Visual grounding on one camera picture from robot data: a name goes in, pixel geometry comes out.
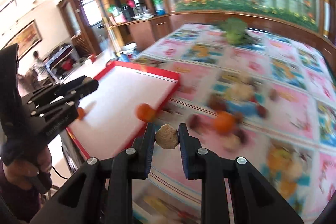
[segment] wooden counter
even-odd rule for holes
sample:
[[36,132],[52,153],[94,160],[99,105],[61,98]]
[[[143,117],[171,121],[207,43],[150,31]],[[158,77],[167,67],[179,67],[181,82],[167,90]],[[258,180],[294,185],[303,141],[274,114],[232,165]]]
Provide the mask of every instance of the wooden counter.
[[334,74],[336,74],[336,47],[329,39],[307,28],[277,18],[234,11],[202,10],[173,12],[169,15],[157,16],[147,20],[135,20],[118,24],[115,27],[127,25],[138,48],[144,50],[183,24],[213,24],[230,17],[237,17],[245,21],[249,28],[277,33],[318,49],[328,61]]

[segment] tablecloth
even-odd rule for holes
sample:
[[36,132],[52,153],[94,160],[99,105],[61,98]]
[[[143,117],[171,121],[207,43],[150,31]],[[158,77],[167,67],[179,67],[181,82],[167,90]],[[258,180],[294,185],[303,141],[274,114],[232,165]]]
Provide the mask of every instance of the tablecloth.
[[[255,44],[233,47],[215,26],[185,24],[133,62],[182,74],[181,88],[159,113],[157,128],[186,122],[189,134],[220,157],[246,157],[304,222],[312,223],[336,186],[333,78],[318,50],[271,33],[247,32]],[[211,128],[216,113],[208,104],[212,94],[225,98],[241,71],[253,78],[255,95],[243,104],[228,102],[229,110],[245,115],[244,142],[230,151]],[[272,89],[279,95],[275,101],[269,98]],[[266,118],[259,117],[256,105],[267,109]],[[201,122],[191,130],[195,115]],[[301,175],[293,181],[288,177],[295,168]],[[135,184],[134,212],[143,222],[162,217],[172,223],[200,222],[201,182],[185,179],[179,147],[155,145],[148,180]]]

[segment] bottle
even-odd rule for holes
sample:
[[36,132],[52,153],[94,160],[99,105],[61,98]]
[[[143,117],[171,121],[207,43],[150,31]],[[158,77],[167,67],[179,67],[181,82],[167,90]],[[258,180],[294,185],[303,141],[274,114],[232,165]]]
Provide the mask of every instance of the bottle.
[[162,0],[153,0],[155,11],[158,16],[162,16],[166,14],[166,11],[163,7],[163,1]]

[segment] purple shirt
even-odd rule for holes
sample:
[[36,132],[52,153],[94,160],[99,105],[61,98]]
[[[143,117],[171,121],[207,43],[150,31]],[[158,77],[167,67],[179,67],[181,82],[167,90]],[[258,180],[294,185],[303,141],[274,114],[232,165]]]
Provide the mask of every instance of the purple shirt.
[[0,160],[0,195],[6,202],[13,215],[26,222],[30,222],[40,209],[40,194],[35,187],[23,190],[7,181]]

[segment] person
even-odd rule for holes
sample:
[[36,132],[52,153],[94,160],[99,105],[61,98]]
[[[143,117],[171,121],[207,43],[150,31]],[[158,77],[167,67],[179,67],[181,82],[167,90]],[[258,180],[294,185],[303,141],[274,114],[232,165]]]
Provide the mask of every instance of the person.
[[[0,148],[6,141],[0,125]],[[46,146],[37,156],[42,172],[51,170],[51,153]],[[26,160],[16,159],[6,166],[0,159],[0,198],[20,221],[29,223],[41,207],[38,190],[26,179],[38,174],[38,168]]]
[[33,55],[35,59],[33,69],[37,73],[37,80],[41,83],[43,80],[48,78],[48,71],[44,62],[40,59],[38,51],[34,51]]

